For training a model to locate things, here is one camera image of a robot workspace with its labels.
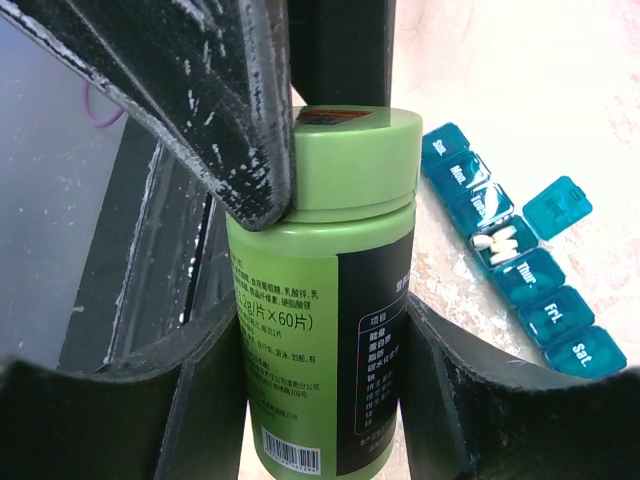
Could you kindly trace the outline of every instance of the pill box compartment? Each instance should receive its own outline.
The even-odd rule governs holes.
[[[595,314],[582,295],[568,285],[521,307],[517,316],[529,338],[543,349],[566,334],[593,325],[595,321]]]
[[[522,216],[513,215],[475,234],[491,235],[507,225],[516,227],[513,237],[518,242],[518,254],[524,254],[538,246],[539,240],[551,240],[593,210],[584,192],[569,177],[563,176],[530,200],[522,209]],[[489,250],[478,250],[471,243],[474,235],[467,239],[482,270],[487,273],[500,264],[491,265]]]
[[[479,155],[464,152],[431,169],[427,179],[443,204],[489,180],[491,173]]]
[[[491,272],[498,293],[519,308],[564,285],[566,276],[549,252],[534,248]]]
[[[466,239],[503,222],[514,210],[513,202],[502,187],[492,181],[458,195],[446,207],[456,230]]]
[[[524,219],[519,215],[513,215],[511,217],[508,217],[497,225],[493,224],[490,227],[480,230],[477,234],[491,236],[494,233],[496,233],[498,230],[502,230],[503,228],[507,228],[509,226],[513,226],[516,229],[516,233],[511,238],[518,242],[517,251],[519,255],[522,255],[538,246],[538,243],[539,243],[538,237],[533,232],[531,227],[527,224],[527,222],[525,222]],[[479,250],[476,247],[474,247],[472,243],[473,236],[474,235],[472,235],[467,239],[468,247],[476,257],[476,261],[480,265],[483,273],[485,275],[489,275],[491,270],[494,270],[495,268],[499,267],[501,264],[505,262],[501,262],[496,265],[491,265],[489,261],[489,259],[493,255],[491,253],[491,250],[489,248]]]
[[[601,327],[591,326],[563,337],[544,352],[552,369],[575,377],[597,379],[627,366],[627,359]]]
[[[468,150],[469,140],[455,124],[446,123],[422,137],[422,173],[429,178],[434,168]]]

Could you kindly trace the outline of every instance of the supplement bottle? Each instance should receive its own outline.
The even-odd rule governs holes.
[[[393,445],[422,121],[296,109],[298,206],[227,217],[256,451],[277,479],[370,479]]]

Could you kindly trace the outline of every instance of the white pill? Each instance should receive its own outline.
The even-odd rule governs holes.
[[[518,241],[514,238],[510,238],[509,240],[500,240],[499,242],[493,242],[490,248],[492,253],[515,250],[518,248]]]
[[[491,235],[491,238],[493,238],[494,242],[500,242],[502,240],[510,239],[516,234],[516,232],[516,227],[509,225],[508,227],[501,228],[497,232],[494,232],[494,234]]]
[[[493,238],[489,235],[474,235],[471,237],[471,243],[478,250],[484,250],[485,248],[489,248],[493,243]]]
[[[491,265],[498,265],[499,263],[506,262],[518,256],[518,252],[515,250],[507,250],[505,252],[496,253],[489,258]]]

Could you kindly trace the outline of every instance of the pill box lid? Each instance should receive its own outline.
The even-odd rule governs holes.
[[[571,178],[562,176],[522,209],[522,215],[543,240],[551,240],[593,210],[587,196]]]

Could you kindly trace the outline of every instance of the orange sticker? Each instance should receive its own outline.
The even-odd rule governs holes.
[[[372,113],[373,111],[365,110],[316,108],[300,113],[296,121],[302,125],[338,125],[349,120],[366,117]]]

